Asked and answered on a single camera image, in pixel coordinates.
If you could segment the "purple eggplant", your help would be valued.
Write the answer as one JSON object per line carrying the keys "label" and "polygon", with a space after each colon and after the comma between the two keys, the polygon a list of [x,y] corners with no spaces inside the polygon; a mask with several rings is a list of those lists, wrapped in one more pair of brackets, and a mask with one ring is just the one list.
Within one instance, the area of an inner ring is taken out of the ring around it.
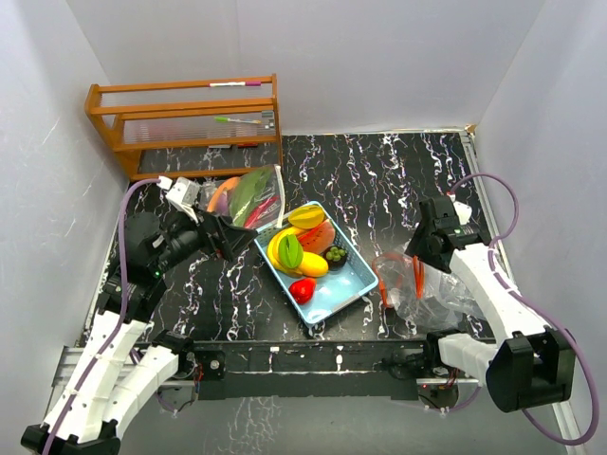
{"label": "purple eggplant", "polygon": [[230,214],[230,191],[222,191],[217,199],[215,212],[227,216]]}

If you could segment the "red chili pepper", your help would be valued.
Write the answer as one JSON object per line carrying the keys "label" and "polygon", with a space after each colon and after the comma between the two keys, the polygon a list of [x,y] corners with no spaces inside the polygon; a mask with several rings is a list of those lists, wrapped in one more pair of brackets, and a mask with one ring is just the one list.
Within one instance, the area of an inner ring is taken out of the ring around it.
{"label": "red chili pepper", "polygon": [[278,196],[271,196],[262,202],[259,206],[257,206],[248,216],[246,222],[244,223],[245,228],[254,228],[254,225],[258,222],[260,218],[264,216],[264,213],[271,209],[273,205],[279,200]]}

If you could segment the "white dotted zip bag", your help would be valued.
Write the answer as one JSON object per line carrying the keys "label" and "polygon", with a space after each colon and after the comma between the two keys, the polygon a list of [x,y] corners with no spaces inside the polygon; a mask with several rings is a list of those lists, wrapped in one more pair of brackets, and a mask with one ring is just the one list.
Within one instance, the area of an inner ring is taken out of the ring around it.
{"label": "white dotted zip bag", "polygon": [[241,228],[281,228],[285,217],[282,167],[266,165],[242,176],[204,182],[199,207],[228,216]]}

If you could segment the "watermelon slice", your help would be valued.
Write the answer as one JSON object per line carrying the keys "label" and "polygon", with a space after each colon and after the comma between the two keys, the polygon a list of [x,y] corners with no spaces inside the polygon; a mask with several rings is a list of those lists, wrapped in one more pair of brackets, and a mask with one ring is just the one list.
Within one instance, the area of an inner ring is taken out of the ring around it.
{"label": "watermelon slice", "polygon": [[312,228],[298,237],[298,241],[306,252],[321,255],[327,248],[333,245],[336,231],[333,223],[326,219],[318,226]]}

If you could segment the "yellow mango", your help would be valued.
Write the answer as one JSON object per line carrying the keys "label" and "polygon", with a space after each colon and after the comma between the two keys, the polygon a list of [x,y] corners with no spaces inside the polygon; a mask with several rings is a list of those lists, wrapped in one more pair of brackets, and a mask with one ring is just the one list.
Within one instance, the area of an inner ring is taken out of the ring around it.
{"label": "yellow mango", "polygon": [[303,276],[311,278],[320,278],[328,273],[328,262],[322,256],[305,251],[303,259],[296,267],[296,270]]}

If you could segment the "dark purple mangosteen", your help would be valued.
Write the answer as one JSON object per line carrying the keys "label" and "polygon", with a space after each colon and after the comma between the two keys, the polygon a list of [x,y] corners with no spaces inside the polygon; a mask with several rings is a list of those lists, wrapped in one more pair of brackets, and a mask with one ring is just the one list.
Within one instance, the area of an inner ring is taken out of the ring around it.
{"label": "dark purple mangosteen", "polygon": [[345,266],[348,253],[341,247],[330,246],[323,252],[322,256],[328,264],[328,269],[330,271],[337,271]]}

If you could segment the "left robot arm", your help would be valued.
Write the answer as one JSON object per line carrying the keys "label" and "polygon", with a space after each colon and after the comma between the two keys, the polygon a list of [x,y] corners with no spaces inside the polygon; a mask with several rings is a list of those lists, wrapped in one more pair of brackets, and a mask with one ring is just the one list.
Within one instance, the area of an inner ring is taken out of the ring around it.
{"label": "left robot arm", "polygon": [[192,340],[165,330],[132,371],[121,373],[167,290],[165,273],[195,252],[231,261],[257,235],[204,210],[178,213],[168,226],[151,212],[124,219],[119,258],[78,363],[44,421],[26,427],[21,445],[36,454],[118,453],[126,429],[160,386],[195,367]]}

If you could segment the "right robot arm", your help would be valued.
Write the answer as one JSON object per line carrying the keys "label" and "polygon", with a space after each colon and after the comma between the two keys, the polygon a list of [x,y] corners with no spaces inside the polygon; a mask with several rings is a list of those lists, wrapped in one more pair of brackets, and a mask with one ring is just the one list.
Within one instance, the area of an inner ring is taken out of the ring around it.
{"label": "right robot arm", "polygon": [[492,345],[455,329],[427,335],[424,368],[442,376],[457,369],[487,387],[503,412],[566,401],[576,355],[562,329],[520,303],[515,287],[498,278],[488,234],[463,225],[462,206],[439,195],[419,204],[421,220],[406,253],[434,270],[455,274],[471,293],[494,335]]}

